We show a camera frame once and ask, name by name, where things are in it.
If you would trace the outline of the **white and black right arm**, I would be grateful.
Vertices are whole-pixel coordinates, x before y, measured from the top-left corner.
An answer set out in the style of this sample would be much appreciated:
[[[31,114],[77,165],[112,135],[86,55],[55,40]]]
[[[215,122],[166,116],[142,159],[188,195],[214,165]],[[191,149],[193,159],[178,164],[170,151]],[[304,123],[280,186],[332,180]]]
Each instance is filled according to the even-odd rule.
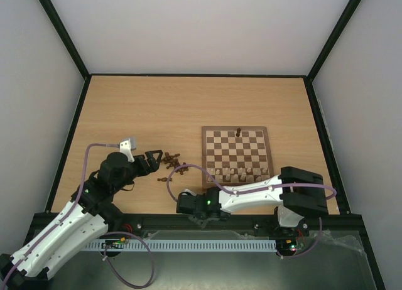
[[[290,233],[304,218],[320,218],[329,214],[327,189],[319,174],[291,166],[281,168],[279,175],[238,186],[224,186],[212,179],[213,187],[204,194],[190,190],[181,192],[176,212],[202,222],[225,220],[237,211],[265,205],[276,208],[275,230]]]

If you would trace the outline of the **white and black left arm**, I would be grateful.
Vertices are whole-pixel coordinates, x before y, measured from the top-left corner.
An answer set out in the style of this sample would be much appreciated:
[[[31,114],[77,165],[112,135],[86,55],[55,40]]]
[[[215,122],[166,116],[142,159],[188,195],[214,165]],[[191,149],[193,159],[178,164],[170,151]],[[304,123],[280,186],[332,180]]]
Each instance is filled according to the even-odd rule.
[[[2,289],[39,289],[88,243],[117,232],[123,214],[114,195],[134,179],[156,172],[162,151],[128,157],[113,152],[85,177],[63,210],[31,241],[11,255],[1,255]]]

